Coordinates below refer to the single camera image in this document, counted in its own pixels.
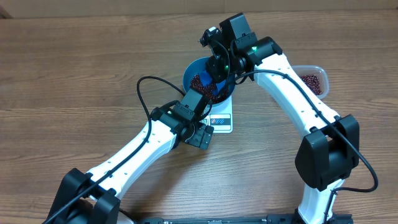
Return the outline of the blue plastic measuring scoop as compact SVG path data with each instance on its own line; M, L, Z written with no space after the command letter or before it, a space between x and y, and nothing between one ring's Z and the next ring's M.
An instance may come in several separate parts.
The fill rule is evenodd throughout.
M220 83L216 83L206 70L203 70L199 74L199 78L200 78L201 84L204 87L206 87L207 89L209 89L209 91L214 95L217 95L226 83L226 80L223 80Z

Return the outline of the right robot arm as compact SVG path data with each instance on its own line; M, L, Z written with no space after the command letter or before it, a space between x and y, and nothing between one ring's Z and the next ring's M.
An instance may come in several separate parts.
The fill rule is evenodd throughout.
M337 215L332 207L344 181L359 164L359 124L324 104L297 75L277 42L258 39L244 14L204 31L209 47L210 78L222 92L249 78L265 89L293 122L301 144L295 166L305 187L300 205L291 215L273 215L276 223L352 223L351 215Z

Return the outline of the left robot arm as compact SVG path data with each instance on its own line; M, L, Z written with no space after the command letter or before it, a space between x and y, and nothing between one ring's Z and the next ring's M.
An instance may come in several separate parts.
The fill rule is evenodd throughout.
M147 113L141 132L113 157L82 173L69 171L58 188L46 223L131 223L120 201L137 178L181 142L207 149L213 127L202 123L209 100L170 101Z

